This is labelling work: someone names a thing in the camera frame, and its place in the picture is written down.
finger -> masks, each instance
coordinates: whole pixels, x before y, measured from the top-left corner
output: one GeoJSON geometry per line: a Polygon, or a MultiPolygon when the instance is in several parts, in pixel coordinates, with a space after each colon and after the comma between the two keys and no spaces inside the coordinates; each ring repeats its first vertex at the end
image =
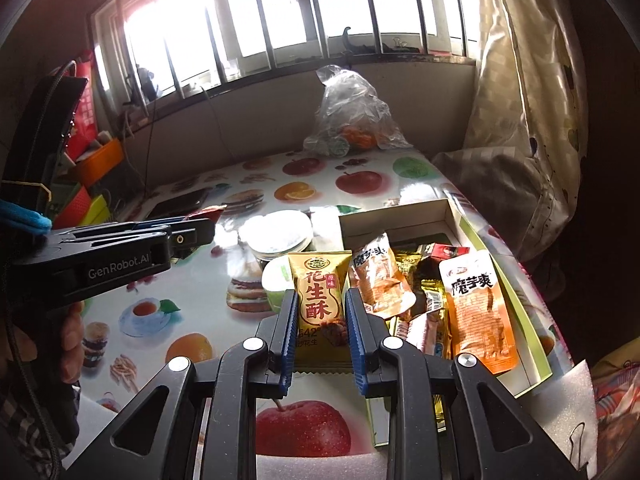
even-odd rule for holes
{"type": "Polygon", "coordinates": [[[76,301],[69,305],[69,314],[82,314],[84,310],[84,301],[76,301]]]}
{"type": "Polygon", "coordinates": [[[60,330],[60,339],[62,339],[62,349],[71,350],[80,344],[82,335],[84,334],[84,326],[82,326],[82,318],[80,314],[69,314],[66,316],[62,329],[60,330]]]}
{"type": "Polygon", "coordinates": [[[64,383],[73,383],[78,380],[83,358],[84,351],[80,345],[62,354],[60,359],[60,378],[64,383]]]}

smartphone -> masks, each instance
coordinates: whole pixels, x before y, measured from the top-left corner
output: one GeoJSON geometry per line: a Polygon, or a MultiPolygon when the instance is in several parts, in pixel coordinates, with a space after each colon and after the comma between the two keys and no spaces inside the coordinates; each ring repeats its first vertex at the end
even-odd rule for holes
{"type": "Polygon", "coordinates": [[[204,202],[212,189],[213,188],[211,187],[205,187],[184,195],[174,196],[169,200],[164,200],[164,202],[160,202],[151,210],[151,212],[146,216],[146,220],[171,218],[173,216],[186,216],[198,209],[202,209],[204,207],[204,202]]]}

blue gripper pad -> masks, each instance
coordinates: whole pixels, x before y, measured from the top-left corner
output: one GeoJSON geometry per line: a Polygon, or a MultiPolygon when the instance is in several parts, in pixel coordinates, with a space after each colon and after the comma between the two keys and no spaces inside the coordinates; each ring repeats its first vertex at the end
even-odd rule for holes
{"type": "Polygon", "coordinates": [[[296,356],[296,336],[298,334],[298,298],[292,302],[287,321],[287,331],[282,348],[282,364],[280,369],[280,392],[286,396],[291,386],[293,361],[296,356]]]}
{"type": "Polygon", "coordinates": [[[350,293],[347,293],[344,296],[344,310],[347,321],[347,332],[349,334],[349,348],[351,350],[353,376],[360,394],[366,396],[369,389],[369,382],[367,381],[367,362],[364,350],[364,341],[358,327],[355,306],[350,293]]]}

orange snack packet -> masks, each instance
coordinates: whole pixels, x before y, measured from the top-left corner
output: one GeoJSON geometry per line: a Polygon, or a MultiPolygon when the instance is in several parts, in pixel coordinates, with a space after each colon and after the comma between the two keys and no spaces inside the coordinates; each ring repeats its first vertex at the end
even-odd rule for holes
{"type": "Polygon", "coordinates": [[[294,369],[299,372],[351,368],[342,291],[351,251],[289,253],[300,297],[294,369]]]}
{"type": "Polygon", "coordinates": [[[389,319],[407,312],[415,294],[398,269],[386,233],[353,255],[349,268],[351,286],[357,286],[368,312],[389,319]]]}
{"type": "Polygon", "coordinates": [[[440,263],[447,291],[453,354],[469,352],[494,374],[518,364],[509,313],[487,250],[440,263]]]}

curtain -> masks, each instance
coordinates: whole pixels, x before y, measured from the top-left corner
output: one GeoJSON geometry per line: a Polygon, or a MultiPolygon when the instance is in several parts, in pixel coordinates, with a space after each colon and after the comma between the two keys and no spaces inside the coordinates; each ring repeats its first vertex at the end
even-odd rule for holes
{"type": "Polygon", "coordinates": [[[572,218],[587,149],[584,63],[567,0],[480,0],[463,149],[434,164],[523,262],[572,218]]]}

